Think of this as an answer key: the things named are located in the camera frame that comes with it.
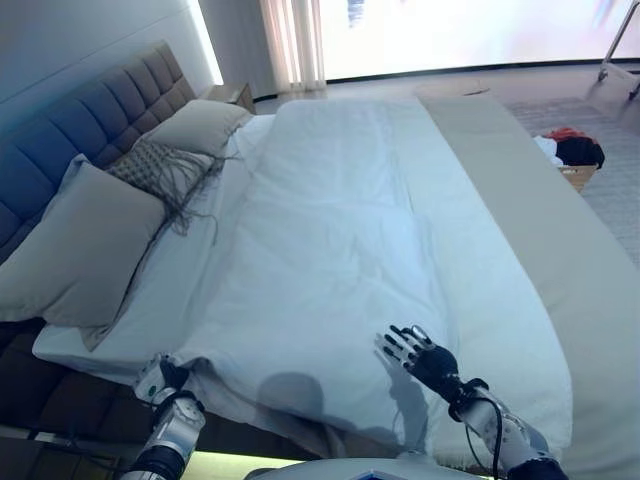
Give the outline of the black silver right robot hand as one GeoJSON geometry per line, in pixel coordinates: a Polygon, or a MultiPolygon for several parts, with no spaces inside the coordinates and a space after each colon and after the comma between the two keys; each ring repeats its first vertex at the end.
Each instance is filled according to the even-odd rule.
{"type": "Polygon", "coordinates": [[[458,363],[418,325],[389,326],[382,336],[382,351],[414,379],[451,403],[460,393],[458,363]]]}

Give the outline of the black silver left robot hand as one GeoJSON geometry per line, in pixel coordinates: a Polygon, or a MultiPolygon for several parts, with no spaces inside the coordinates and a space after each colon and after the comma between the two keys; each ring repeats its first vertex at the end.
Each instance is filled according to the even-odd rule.
{"type": "Polygon", "coordinates": [[[184,389],[190,377],[188,368],[177,365],[175,359],[167,354],[160,356],[159,367],[163,380],[162,390],[181,391],[184,389]]]}

